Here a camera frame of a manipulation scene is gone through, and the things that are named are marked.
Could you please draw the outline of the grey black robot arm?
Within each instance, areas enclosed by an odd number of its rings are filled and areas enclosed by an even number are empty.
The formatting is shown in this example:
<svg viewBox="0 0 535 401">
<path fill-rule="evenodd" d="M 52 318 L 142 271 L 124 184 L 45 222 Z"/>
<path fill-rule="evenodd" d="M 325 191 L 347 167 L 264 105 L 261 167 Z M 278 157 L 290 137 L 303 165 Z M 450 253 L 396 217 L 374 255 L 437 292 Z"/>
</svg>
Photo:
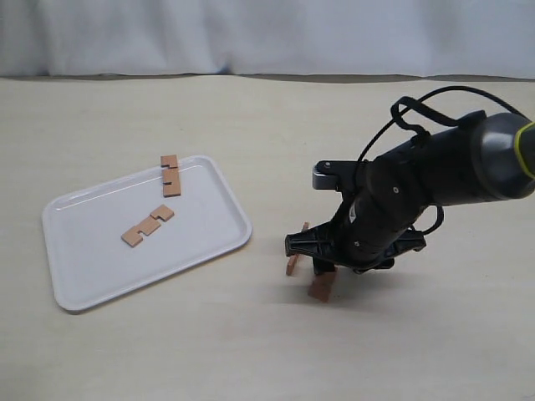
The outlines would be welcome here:
<svg viewBox="0 0 535 401">
<path fill-rule="evenodd" d="M 446 206 L 522 199 L 534 192 L 534 123 L 513 113 L 472 113 L 457 127 L 411 139 L 371 161 L 321 160 L 313 188 L 335 190 L 333 218 L 285 238 L 287 256 L 313 259 L 321 275 L 387 269 L 425 247 L 413 225 L 430 206 L 439 226 Z"/>
</svg>

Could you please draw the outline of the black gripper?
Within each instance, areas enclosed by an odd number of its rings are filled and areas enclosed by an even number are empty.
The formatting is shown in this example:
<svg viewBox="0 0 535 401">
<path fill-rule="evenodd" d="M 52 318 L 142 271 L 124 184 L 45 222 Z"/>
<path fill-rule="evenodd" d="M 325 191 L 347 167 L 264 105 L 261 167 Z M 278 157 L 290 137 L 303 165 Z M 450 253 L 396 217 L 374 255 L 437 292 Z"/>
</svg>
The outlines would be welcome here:
<svg viewBox="0 0 535 401">
<path fill-rule="evenodd" d="M 439 207 L 432 182 L 424 177 L 435 156 L 434 140 L 411 140 L 365 162 L 357 191 L 343 198 L 331 222 L 286 235 L 285 256 L 366 272 L 390 269 L 396 257 L 421 251 L 425 236 L 439 227 L 435 221 L 423 231 L 414 228 L 426 209 Z"/>
</svg>

